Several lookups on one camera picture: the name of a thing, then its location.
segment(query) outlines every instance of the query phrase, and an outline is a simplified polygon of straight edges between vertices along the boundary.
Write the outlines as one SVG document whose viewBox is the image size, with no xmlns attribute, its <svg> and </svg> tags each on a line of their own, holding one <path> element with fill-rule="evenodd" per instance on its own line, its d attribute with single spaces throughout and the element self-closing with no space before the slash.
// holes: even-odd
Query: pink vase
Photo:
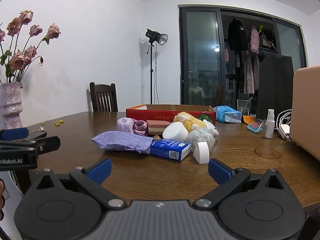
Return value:
<svg viewBox="0 0 320 240">
<path fill-rule="evenodd" d="M 6 129 L 21 128 L 20 113 L 21 88 L 20 82 L 3 83 L 0 85 L 0 115 L 3 116 Z"/>
</svg>

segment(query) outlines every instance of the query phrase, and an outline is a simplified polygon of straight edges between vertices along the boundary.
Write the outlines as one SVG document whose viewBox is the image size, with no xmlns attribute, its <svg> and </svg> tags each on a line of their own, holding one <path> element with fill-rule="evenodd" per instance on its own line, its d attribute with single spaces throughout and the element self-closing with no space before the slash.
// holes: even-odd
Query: barcode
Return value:
<svg viewBox="0 0 320 240">
<path fill-rule="evenodd" d="M 178 160 L 179 159 L 179 153 L 175 152 L 175 151 L 169 151 L 169 158 Z"/>
</svg>

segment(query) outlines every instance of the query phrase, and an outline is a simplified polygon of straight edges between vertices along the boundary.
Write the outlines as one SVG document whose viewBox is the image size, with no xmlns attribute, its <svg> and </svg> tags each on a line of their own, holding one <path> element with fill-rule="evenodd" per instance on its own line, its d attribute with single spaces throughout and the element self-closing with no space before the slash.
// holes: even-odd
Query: white logo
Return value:
<svg viewBox="0 0 320 240">
<path fill-rule="evenodd" d="M 156 204 L 156 207 L 161 208 L 162 206 L 164 206 L 164 204 L 162 202 L 159 202 L 159 204 Z"/>
<path fill-rule="evenodd" d="M 22 159 L 13 159 L 13 160 L 0 160 L 0 164 L 17 164 L 21 163 L 22 164 Z"/>
</svg>

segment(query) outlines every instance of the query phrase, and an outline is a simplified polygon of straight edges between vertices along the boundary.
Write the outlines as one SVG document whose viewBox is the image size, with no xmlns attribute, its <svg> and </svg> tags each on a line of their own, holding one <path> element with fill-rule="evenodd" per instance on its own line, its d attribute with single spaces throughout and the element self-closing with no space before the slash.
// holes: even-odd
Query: blue tissue pack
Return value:
<svg viewBox="0 0 320 240">
<path fill-rule="evenodd" d="M 216 120 L 218 122 L 241 122 L 241 112 L 229 106 L 216 106 L 214 110 L 216 111 Z"/>
<path fill-rule="evenodd" d="M 190 143 L 162 139 L 151 144 L 150 154 L 181 162 L 190 150 Z"/>
</svg>

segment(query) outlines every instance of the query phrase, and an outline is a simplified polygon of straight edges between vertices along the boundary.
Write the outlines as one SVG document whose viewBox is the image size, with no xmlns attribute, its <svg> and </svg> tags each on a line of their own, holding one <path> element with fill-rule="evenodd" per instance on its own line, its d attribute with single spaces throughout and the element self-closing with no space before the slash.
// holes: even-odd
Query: black jacket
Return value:
<svg viewBox="0 0 320 240">
<path fill-rule="evenodd" d="M 231 50 L 248 50 L 248 38 L 242 22 L 233 18 L 228 28 L 228 42 Z"/>
</svg>

